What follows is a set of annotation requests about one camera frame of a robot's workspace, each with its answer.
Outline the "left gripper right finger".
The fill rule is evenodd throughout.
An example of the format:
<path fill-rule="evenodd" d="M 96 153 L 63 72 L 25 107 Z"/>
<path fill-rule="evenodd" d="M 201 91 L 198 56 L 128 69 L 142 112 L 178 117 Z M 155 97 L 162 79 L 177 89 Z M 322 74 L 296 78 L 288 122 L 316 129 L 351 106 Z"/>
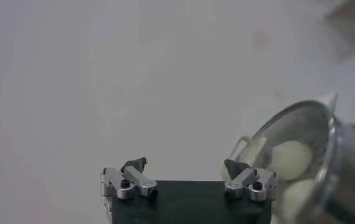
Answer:
<path fill-rule="evenodd" d="M 225 159 L 223 163 L 228 175 L 228 178 L 224 178 L 228 201 L 242 198 L 245 193 L 251 201 L 276 199 L 278 181 L 275 172 L 231 159 Z"/>

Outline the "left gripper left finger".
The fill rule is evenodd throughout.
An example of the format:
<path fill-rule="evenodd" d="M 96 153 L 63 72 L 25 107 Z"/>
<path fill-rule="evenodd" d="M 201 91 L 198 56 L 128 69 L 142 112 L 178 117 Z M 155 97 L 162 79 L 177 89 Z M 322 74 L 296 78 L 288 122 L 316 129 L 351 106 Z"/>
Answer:
<path fill-rule="evenodd" d="M 138 190 L 140 196 L 152 197 L 157 194 L 157 182 L 147 178 L 144 168 L 147 158 L 142 157 L 126 161 L 120 168 L 106 167 L 100 174 L 100 193 L 104 198 L 117 196 L 120 200 L 129 200 Z"/>

